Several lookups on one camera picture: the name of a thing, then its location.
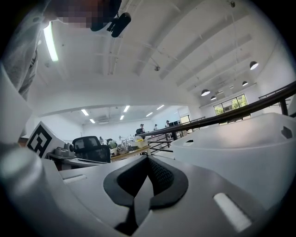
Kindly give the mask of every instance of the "desk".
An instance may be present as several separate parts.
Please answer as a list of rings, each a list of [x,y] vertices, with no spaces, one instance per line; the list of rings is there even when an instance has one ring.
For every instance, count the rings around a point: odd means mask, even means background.
[[[85,167],[92,167],[96,165],[107,164],[105,162],[80,159],[75,156],[74,157],[58,156],[53,153],[47,153],[46,159],[53,160],[59,171],[66,170],[66,169],[85,168]]]
[[[120,161],[124,158],[130,157],[130,156],[135,156],[135,155],[142,153],[144,151],[148,151],[148,155],[151,155],[150,146],[144,146],[142,148],[138,148],[137,150],[130,151],[129,153],[111,157],[111,162]]]

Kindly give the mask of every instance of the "white container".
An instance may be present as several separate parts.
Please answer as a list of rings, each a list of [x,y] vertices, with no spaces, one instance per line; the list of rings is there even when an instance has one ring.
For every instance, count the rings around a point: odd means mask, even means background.
[[[148,146],[148,141],[147,140],[143,140],[141,142],[130,142],[131,146],[137,146],[138,148],[142,148],[145,146]]]
[[[172,142],[172,150],[176,160],[217,172],[269,209],[296,173],[296,120],[267,113],[197,130]]]

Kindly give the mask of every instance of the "white ceiling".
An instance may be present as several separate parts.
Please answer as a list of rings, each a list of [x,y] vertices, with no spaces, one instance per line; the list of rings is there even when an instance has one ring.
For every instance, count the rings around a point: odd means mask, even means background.
[[[61,115],[70,121],[74,121],[79,125],[91,124],[89,119],[93,119],[96,123],[108,122],[108,123],[118,123],[118,122],[130,122],[135,120],[149,119],[152,116],[160,113],[167,106],[162,107],[157,110],[161,105],[158,106],[131,106],[127,112],[123,112],[125,106],[123,107],[105,107],[105,108],[95,108],[86,109],[88,116],[85,116],[81,110],[62,113]]]
[[[217,96],[222,99],[245,88],[243,81],[249,82],[247,86],[256,81],[278,37],[247,2],[236,0],[234,8],[229,2],[123,0],[120,14],[129,12],[132,21],[116,39],[110,37],[106,28],[92,32],[54,22],[59,61],[51,61],[42,35],[34,84],[42,90],[53,83],[71,83],[78,76],[88,83],[89,74],[98,75],[98,80],[101,75],[137,74],[193,94],[200,106],[210,103],[210,97],[220,90],[225,91]],[[259,66],[250,71],[249,63],[253,60]],[[205,88],[211,93],[201,97]],[[136,107],[129,111],[134,114],[133,119],[142,118],[152,108]],[[91,111],[100,116],[107,110]]]

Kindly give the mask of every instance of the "green tree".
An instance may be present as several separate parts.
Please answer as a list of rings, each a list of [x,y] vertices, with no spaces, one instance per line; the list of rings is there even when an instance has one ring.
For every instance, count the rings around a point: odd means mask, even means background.
[[[241,96],[241,99],[238,101],[239,101],[240,107],[246,106],[248,104],[244,94]]]
[[[215,112],[216,112],[216,115],[219,115],[219,114],[224,113],[224,110],[223,110],[223,108],[221,108],[219,106],[216,106],[215,107]]]
[[[240,105],[239,105],[239,103],[237,102],[237,99],[234,98],[234,99],[232,100],[232,109],[234,110],[234,109],[237,109],[237,108],[239,108],[239,107],[240,107]]]

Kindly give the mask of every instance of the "wooden table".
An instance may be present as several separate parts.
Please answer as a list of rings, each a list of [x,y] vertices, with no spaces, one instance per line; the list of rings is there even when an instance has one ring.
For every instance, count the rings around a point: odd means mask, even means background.
[[[142,148],[138,148],[137,150],[130,151],[129,153],[111,157],[111,162],[120,161],[124,158],[130,157],[130,156],[135,156],[135,155],[142,153],[144,151],[148,151],[148,155],[151,155],[150,146],[144,146]]]

